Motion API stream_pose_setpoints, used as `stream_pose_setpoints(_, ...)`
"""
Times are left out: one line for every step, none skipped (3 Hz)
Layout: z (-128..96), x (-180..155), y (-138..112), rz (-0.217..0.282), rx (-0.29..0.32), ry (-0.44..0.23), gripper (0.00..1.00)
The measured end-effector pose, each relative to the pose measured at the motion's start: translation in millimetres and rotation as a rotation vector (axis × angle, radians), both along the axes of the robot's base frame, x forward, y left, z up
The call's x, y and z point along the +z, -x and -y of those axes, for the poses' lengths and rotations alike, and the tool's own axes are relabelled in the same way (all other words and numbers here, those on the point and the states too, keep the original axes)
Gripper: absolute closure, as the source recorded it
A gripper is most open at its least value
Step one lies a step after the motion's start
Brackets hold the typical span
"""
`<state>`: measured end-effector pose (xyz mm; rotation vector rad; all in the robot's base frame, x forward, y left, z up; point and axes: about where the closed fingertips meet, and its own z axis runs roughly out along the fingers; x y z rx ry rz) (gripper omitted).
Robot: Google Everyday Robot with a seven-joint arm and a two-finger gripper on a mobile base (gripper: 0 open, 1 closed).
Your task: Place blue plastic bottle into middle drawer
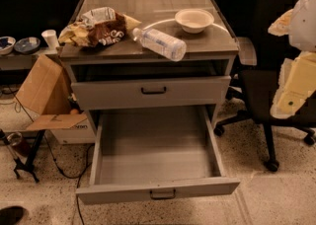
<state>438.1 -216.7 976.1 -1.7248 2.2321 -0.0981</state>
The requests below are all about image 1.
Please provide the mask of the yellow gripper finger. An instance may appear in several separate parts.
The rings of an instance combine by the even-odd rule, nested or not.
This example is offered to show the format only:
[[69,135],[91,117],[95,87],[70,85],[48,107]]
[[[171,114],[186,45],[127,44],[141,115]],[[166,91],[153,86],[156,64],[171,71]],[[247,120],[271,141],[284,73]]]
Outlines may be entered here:
[[280,68],[271,115],[280,119],[294,116],[315,91],[316,53],[302,51],[294,60],[286,58]]
[[268,28],[268,33],[274,36],[282,37],[288,34],[291,21],[292,9],[283,13]]

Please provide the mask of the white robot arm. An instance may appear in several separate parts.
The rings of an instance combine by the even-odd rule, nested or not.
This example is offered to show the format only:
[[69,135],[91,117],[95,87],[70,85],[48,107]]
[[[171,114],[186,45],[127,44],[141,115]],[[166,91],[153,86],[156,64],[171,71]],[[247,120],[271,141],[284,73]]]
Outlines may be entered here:
[[288,35],[289,44],[300,50],[294,60],[283,62],[271,107],[273,117],[288,118],[316,91],[316,0],[299,0],[270,25],[268,32],[278,37]]

